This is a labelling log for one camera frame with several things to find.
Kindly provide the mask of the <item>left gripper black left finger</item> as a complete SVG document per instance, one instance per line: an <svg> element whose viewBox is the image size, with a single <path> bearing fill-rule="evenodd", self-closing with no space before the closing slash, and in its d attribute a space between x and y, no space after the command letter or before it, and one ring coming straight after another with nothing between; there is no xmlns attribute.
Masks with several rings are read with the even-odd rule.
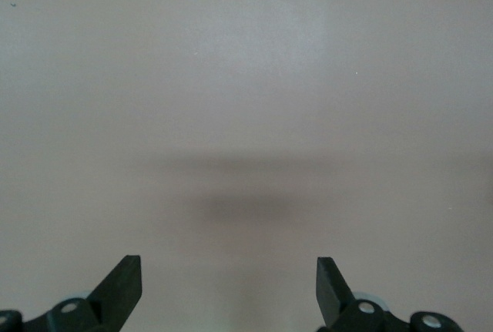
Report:
<svg viewBox="0 0 493 332"><path fill-rule="evenodd" d="M32 320L18 310L2 310L1 330L120 331L141 296L141 256L127 255L87 297L64 300Z"/></svg>

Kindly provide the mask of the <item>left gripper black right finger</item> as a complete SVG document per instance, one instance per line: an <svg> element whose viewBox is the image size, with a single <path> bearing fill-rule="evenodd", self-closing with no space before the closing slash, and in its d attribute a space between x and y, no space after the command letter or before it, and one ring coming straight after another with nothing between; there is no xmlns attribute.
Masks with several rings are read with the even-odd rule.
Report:
<svg viewBox="0 0 493 332"><path fill-rule="evenodd" d="M459 331L444 314L418 311L409 320L394 316L380 298L355 293L331 257L317 259L316 298L324 319L320 331L420 332Z"/></svg>

